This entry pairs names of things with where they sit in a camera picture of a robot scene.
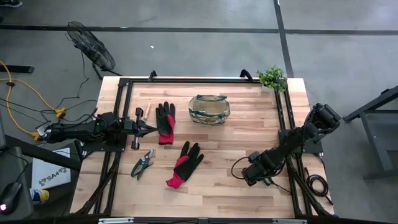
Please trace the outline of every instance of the concrete floor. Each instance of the concrete floor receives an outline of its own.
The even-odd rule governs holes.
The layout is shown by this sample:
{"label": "concrete floor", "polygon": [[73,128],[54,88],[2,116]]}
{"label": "concrete floor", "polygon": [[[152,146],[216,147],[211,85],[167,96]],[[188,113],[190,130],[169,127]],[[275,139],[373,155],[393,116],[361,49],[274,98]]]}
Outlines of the concrete floor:
{"label": "concrete floor", "polygon": [[[398,29],[394,0],[280,0],[286,29]],[[86,26],[277,28],[272,0],[25,0],[20,9],[4,11],[6,24]],[[51,105],[74,96],[81,81],[80,52],[55,31],[0,30],[0,60],[31,65],[32,75],[18,75],[36,87]],[[235,77],[276,64],[284,67],[279,34],[212,34],[95,32],[126,75],[198,75]],[[311,103],[328,103],[347,115],[386,88],[398,84],[398,36],[288,35],[294,77],[304,78]],[[90,77],[74,105],[96,99],[101,82],[86,60]],[[6,97],[7,88],[0,89]],[[46,106],[25,86],[14,88],[13,102],[43,110]],[[73,119],[89,113],[94,103],[69,111]],[[3,114],[7,134],[32,142]],[[20,109],[35,118],[39,114]],[[14,113],[23,127],[38,122]],[[362,176],[381,167],[360,121],[342,124],[323,142],[326,173],[337,215],[346,218],[398,222],[398,179],[364,182]],[[54,149],[56,146],[45,146]]]}

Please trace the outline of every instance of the wooden tabletop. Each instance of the wooden tabletop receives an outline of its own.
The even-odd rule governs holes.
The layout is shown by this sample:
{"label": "wooden tabletop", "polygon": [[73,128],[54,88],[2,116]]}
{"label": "wooden tabletop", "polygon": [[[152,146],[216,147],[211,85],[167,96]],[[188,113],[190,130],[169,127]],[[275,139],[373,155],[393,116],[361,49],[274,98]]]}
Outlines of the wooden tabletop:
{"label": "wooden tabletop", "polygon": [[[98,97],[98,112],[113,111],[119,77],[104,77]],[[303,125],[310,111],[304,82],[301,78],[288,79],[295,123]],[[122,96],[120,111],[126,91]],[[193,96],[226,95],[231,115],[225,124],[206,126],[194,123],[188,113],[188,102]],[[129,217],[229,217],[229,218],[290,218],[294,216],[290,195],[276,186],[267,187],[262,182],[249,187],[244,180],[232,177],[233,163],[254,151],[278,146],[280,129],[274,93],[261,91],[260,84],[222,83],[135,83],[129,115],[135,119],[136,107],[146,109],[151,103],[147,124],[156,127],[155,108],[168,101],[176,107],[176,125],[173,145],[158,145],[159,134],[154,132],[140,139],[140,149],[131,149],[132,138],[127,140],[122,153],[119,175],[114,193],[112,216]],[[173,176],[173,167],[185,141],[199,143],[205,155],[190,179],[179,189],[166,185]],[[154,165],[145,170],[140,181],[130,176],[140,157],[154,149]],[[71,212],[77,211],[98,186],[103,152],[94,152],[83,161]],[[303,164],[311,174],[326,178],[322,163],[313,155],[303,155]],[[236,165],[234,174],[241,175],[249,162]],[[275,183],[289,189],[287,171],[272,178]],[[298,185],[300,208],[304,212],[302,192]],[[108,189],[104,191],[106,205]],[[318,198],[324,208],[333,213],[325,198]]]}

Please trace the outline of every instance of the black and red glove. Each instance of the black and red glove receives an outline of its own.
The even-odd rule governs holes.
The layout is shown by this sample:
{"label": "black and red glove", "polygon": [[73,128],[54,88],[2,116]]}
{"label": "black and red glove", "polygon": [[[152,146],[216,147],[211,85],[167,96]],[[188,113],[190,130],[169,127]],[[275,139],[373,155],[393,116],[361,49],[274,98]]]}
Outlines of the black and red glove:
{"label": "black and red glove", "polygon": [[156,126],[159,132],[159,144],[173,144],[174,141],[174,124],[175,124],[175,107],[174,104],[164,102],[156,108]]}
{"label": "black and red glove", "polygon": [[166,181],[169,187],[179,188],[182,183],[189,179],[204,158],[203,154],[199,156],[200,147],[198,143],[195,143],[189,152],[188,148],[189,142],[187,141],[182,147],[181,155],[175,163],[173,178]]}

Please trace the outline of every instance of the wooden stick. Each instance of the wooden stick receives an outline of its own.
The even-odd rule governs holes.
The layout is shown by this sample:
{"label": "wooden stick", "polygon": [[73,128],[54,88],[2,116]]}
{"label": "wooden stick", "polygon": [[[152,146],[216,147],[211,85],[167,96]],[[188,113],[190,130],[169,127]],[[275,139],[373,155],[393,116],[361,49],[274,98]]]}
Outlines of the wooden stick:
{"label": "wooden stick", "polygon": [[147,121],[148,119],[148,115],[149,115],[149,111],[150,111],[150,103],[148,103],[147,108],[145,109],[145,115],[143,117],[143,121]]}

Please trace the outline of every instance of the black bracket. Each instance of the black bracket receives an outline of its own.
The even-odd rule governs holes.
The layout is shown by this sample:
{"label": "black bracket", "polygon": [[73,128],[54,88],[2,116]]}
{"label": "black bracket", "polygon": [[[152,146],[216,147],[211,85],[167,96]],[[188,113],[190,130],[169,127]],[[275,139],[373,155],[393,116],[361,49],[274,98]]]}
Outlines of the black bracket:
{"label": "black bracket", "polygon": [[129,83],[129,78],[120,78],[118,87],[124,87],[127,83]]}
{"label": "black bracket", "polygon": [[249,82],[254,82],[252,76],[250,75],[250,73],[246,69],[242,69],[241,75],[239,77],[241,77],[241,78],[247,77]]}
{"label": "black bracket", "polygon": [[146,134],[157,131],[157,128],[149,126],[148,124],[145,123],[145,121],[141,120],[143,115],[144,111],[141,108],[136,108],[137,120],[132,125],[132,128],[135,130],[135,133],[134,133],[134,140],[131,143],[131,148],[134,150],[139,149],[139,138],[144,137]]}
{"label": "black bracket", "polygon": [[149,75],[149,78],[148,78],[148,82],[152,82],[152,80],[153,80],[154,77],[156,77],[156,76],[157,76],[156,71],[155,71],[155,70],[151,71],[151,72],[150,72],[150,75]]}

